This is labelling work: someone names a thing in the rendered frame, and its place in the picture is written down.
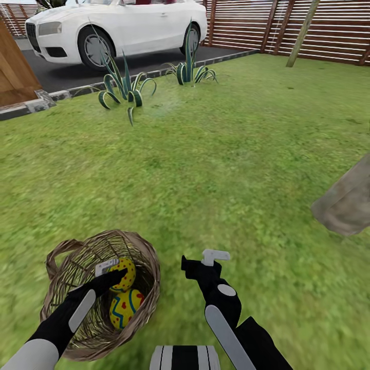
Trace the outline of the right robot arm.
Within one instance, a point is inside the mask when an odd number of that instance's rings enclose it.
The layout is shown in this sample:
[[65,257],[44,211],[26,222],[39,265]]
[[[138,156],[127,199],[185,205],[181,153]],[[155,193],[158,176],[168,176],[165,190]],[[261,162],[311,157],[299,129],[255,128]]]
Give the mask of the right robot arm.
[[181,270],[187,279],[198,281],[206,301],[206,320],[236,370],[293,370],[253,317],[236,328],[242,304],[237,292],[220,278],[221,265],[215,261],[229,261],[230,253],[206,249],[202,255],[205,260],[201,261],[183,255]]

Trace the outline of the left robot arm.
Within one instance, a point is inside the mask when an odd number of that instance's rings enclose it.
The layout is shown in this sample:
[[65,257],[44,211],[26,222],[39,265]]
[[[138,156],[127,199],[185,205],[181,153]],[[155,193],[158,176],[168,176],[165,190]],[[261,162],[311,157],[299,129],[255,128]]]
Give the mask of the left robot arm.
[[118,258],[112,258],[98,264],[95,278],[67,292],[63,303],[0,370],[54,370],[96,299],[111,286],[119,284],[127,273],[127,268],[106,272],[119,263]]

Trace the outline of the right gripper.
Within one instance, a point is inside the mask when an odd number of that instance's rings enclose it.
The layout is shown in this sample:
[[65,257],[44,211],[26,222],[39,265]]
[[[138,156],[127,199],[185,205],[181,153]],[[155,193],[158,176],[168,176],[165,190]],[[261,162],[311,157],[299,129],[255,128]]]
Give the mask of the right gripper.
[[187,279],[197,280],[200,286],[201,280],[207,274],[212,273],[220,277],[221,265],[220,263],[214,263],[214,266],[205,266],[201,261],[187,260],[183,255],[181,260],[181,270],[186,272]]

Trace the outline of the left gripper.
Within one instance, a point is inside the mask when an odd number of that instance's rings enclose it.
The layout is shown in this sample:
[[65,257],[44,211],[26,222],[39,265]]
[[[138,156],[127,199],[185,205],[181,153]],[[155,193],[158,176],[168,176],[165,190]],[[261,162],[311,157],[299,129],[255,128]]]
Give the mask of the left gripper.
[[121,271],[114,270],[114,271],[111,271],[107,274],[103,274],[103,275],[99,276],[97,279],[93,278],[92,281],[100,281],[103,285],[102,293],[104,293],[111,286],[119,284],[121,279],[125,276],[126,273],[127,273],[127,268],[125,268]]

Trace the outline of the easter egg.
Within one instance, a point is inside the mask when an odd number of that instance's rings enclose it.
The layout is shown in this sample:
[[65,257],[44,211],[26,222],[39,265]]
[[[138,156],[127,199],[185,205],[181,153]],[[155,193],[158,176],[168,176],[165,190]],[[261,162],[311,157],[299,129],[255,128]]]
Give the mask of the easter egg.
[[118,259],[120,263],[112,268],[109,268],[106,272],[109,273],[114,270],[121,271],[125,268],[127,268],[127,273],[125,276],[121,279],[120,283],[114,286],[111,286],[109,289],[114,293],[121,293],[125,290],[129,290],[131,285],[134,283],[135,276],[137,273],[137,270],[135,269],[135,266],[133,264],[133,261],[130,260],[130,258],[119,258]]
[[137,289],[129,289],[117,293],[112,298],[110,309],[108,310],[112,325],[118,330],[124,330],[144,300],[144,293]]

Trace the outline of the robot trunk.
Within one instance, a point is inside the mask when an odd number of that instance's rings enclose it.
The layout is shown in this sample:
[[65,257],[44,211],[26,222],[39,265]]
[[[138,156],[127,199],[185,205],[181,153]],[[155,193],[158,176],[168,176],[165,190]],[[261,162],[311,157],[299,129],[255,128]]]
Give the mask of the robot trunk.
[[156,345],[150,370],[220,370],[214,346]]

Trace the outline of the wicker basket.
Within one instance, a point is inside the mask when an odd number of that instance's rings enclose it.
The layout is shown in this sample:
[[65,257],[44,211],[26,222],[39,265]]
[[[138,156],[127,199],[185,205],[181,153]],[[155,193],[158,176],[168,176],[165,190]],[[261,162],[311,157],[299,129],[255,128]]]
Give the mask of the wicker basket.
[[[111,240],[114,238],[120,238],[122,244],[113,244]],[[57,267],[54,258],[71,250],[74,252],[66,256]],[[108,255],[103,256],[104,253]],[[90,257],[91,260],[83,266],[81,263]],[[144,302],[124,330],[118,330],[112,325],[106,310],[110,309],[111,303],[111,290],[107,289],[96,299],[94,306],[81,323],[77,331],[79,335],[74,335],[66,346],[62,353],[63,358],[73,362],[92,362],[105,358],[117,347],[130,341],[135,333],[152,319],[156,310],[160,295],[160,262],[157,251],[151,243],[137,232],[119,229],[106,230],[84,242],[76,239],[62,241],[47,255],[45,264],[51,283],[40,312],[41,323],[50,317],[52,308],[56,309],[63,303],[67,292],[95,278],[95,267],[98,264],[112,258],[123,257],[133,261],[137,273],[131,289],[143,292]],[[75,284],[77,274],[80,282]],[[149,279],[151,279],[150,290],[145,283]]]

